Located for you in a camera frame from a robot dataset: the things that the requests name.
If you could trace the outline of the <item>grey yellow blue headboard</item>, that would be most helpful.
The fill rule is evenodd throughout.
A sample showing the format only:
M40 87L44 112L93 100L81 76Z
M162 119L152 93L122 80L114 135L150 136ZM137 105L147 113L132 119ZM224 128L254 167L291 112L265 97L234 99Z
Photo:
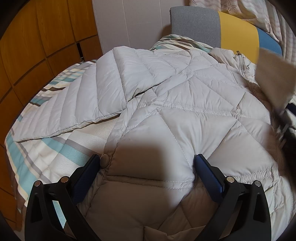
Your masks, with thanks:
M259 49L265 48L279 56L280 45L262 29L235 16L213 9L175 6L170 9L171 33L188 37L211 47L239 51L253 63Z

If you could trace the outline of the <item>pink patterned curtain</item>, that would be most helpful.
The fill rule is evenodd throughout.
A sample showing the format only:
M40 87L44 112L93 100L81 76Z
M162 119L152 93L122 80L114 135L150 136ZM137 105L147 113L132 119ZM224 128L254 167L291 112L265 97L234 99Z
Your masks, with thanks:
M221 11L264 30L280 44L284 58L295 64L295 34L269 1L196 0L189 1L189 5Z

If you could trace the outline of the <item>striped teal brown bed duvet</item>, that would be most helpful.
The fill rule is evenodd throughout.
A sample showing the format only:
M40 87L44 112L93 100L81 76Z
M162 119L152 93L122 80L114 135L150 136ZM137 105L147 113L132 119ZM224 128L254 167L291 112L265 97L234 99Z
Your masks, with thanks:
M52 138L15 142L14 131L25 114L59 94L96 61L76 63L59 73L26 105L9 130L4 145L11 181L15 192L17 213L25 216L33 183L41 180L52 183L64 175L71 175L93 154L101 155L115 120L91 124Z

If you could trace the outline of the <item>light grey quilted down jacket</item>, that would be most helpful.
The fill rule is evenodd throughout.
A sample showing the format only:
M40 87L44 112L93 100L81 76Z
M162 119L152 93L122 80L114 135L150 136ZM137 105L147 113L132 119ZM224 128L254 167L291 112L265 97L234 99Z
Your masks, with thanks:
M276 240L295 214L295 190L267 100L232 55L114 48L28 111L13 140L68 136L102 156L80 209L103 240L198 234L217 208L194 170L198 154L237 181L262 183Z

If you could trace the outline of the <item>orange wooden wardrobe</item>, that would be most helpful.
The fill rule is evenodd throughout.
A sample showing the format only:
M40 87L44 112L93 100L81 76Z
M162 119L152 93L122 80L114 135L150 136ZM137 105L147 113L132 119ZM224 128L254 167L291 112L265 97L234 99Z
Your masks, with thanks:
M100 56L92 1L1 1L1 139L62 70Z

